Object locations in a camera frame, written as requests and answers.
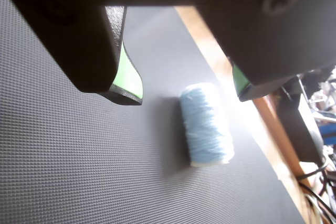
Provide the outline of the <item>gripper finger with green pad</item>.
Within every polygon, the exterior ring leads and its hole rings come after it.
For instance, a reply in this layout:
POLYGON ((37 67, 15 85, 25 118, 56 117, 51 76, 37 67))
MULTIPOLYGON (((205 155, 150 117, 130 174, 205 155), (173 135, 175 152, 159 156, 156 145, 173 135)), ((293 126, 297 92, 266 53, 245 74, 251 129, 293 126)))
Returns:
POLYGON ((143 84, 123 42, 127 8, 103 0, 12 0, 71 83, 119 105, 141 105, 143 84))

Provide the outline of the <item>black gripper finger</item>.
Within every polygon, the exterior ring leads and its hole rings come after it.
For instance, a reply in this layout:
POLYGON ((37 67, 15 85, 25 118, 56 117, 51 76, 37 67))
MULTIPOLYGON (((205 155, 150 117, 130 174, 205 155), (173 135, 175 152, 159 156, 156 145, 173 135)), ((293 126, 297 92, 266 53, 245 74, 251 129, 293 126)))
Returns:
POLYGON ((335 0, 186 0, 246 78, 241 101, 335 64, 335 0))

